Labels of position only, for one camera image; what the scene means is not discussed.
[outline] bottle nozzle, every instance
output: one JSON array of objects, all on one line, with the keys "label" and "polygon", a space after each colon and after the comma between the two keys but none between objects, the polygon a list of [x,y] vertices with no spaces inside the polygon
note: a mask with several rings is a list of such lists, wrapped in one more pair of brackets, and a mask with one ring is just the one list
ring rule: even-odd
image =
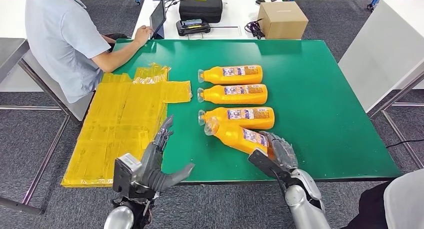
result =
[{"label": "bottle nozzle", "polygon": [[197,89],[197,101],[202,103],[205,101],[205,90],[202,88]]},{"label": "bottle nozzle", "polygon": [[204,111],[204,110],[199,110],[199,113],[198,113],[198,122],[199,122],[199,125],[200,126],[203,126],[205,123],[206,123],[206,121],[205,121],[205,114],[206,114],[206,112]]},{"label": "bottle nozzle", "polygon": [[206,121],[204,125],[204,133],[208,136],[215,135],[220,128],[220,122],[216,117],[212,117]]},{"label": "bottle nozzle", "polygon": [[199,83],[202,83],[205,81],[205,71],[204,70],[199,70],[197,72],[197,80],[199,81]]}]

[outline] black case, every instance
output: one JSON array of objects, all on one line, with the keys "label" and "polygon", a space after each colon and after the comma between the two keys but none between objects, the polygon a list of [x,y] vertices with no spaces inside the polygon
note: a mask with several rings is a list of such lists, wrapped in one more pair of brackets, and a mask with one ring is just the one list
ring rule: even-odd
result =
[{"label": "black case", "polygon": [[182,21],[203,19],[208,23],[219,23],[223,13],[223,0],[182,0],[179,17]]}]

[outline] robotic arm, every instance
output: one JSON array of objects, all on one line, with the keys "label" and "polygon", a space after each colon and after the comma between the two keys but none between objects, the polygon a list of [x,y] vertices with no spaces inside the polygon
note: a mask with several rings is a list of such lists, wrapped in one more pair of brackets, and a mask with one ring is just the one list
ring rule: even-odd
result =
[{"label": "robotic arm", "polygon": [[[129,153],[115,160],[112,188],[119,198],[112,201],[115,209],[108,215],[104,229],[143,229],[152,220],[151,209],[159,192],[189,177],[195,166],[192,163],[173,174],[161,171],[164,149],[173,134],[169,130],[172,124],[173,116],[170,116],[145,149],[141,161]],[[312,177],[298,168],[292,146],[273,133],[259,133],[268,139],[268,154],[256,149],[248,160],[278,180],[296,228],[330,229],[321,193]]]},{"label": "robotic arm", "polygon": [[104,229],[142,229],[152,221],[155,198],[187,179],[193,163],[173,174],[161,171],[165,146],[173,131],[173,116],[169,116],[159,128],[154,140],[144,151],[141,161],[130,153],[115,160],[112,188],[119,198],[112,201],[116,207],[107,216]]},{"label": "robotic arm", "polygon": [[268,141],[268,155],[256,149],[248,160],[269,177],[278,180],[297,229],[331,229],[325,217],[321,193],[314,179],[298,168],[292,146],[279,136],[259,132]]}]

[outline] green table mat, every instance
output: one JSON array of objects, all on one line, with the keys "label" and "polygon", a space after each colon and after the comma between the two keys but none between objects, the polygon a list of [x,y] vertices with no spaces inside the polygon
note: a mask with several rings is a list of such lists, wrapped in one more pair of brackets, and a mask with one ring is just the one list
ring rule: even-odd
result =
[{"label": "green table mat", "polygon": [[[128,42],[117,43],[115,50]],[[316,180],[385,178],[401,175],[368,116],[323,41],[318,40],[150,40],[114,73],[134,76],[150,63],[172,67],[170,81],[191,81],[193,98],[168,105],[174,135],[162,169],[172,173],[196,164],[187,182],[265,181],[271,178],[248,155],[207,136],[199,110],[239,105],[199,103],[198,70],[258,64],[268,88],[265,106],[275,111],[269,131],[293,145],[299,168]]]}]

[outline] floor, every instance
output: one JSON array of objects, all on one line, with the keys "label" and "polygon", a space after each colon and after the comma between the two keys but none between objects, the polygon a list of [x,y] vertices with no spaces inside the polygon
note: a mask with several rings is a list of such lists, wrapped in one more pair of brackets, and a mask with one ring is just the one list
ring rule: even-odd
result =
[{"label": "floor", "polygon": [[[338,61],[354,39],[370,12],[371,0],[296,0],[309,19],[304,39],[324,40]],[[131,35],[141,7],[135,0],[83,0],[103,34],[123,32]],[[405,99],[424,102],[422,91]],[[38,105],[52,103],[42,92],[0,93],[0,105]],[[391,108],[390,115],[407,139],[424,138],[424,110]],[[43,160],[56,130],[61,112],[0,110],[0,195],[22,200]],[[398,142],[380,115],[373,124],[386,145]],[[101,229],[116,197],[111,188],[64,188],[60,181],[72,155],[80,128],[70,124],[35,191],[31,205],[42,206],[45,214],[33,216],[0,208],[2,229]],[[424,142],[413,144],[420,158]],[[403,172],[416,170],[402,145],[389,149]],[[380,182],[318,183],[332,228],[344,227],[357,213],[361,193]],[[290,212],[275,183],[244,185],[175,186],[161,194],[153,211],[149,229],[244,228],[294,229]]]}]

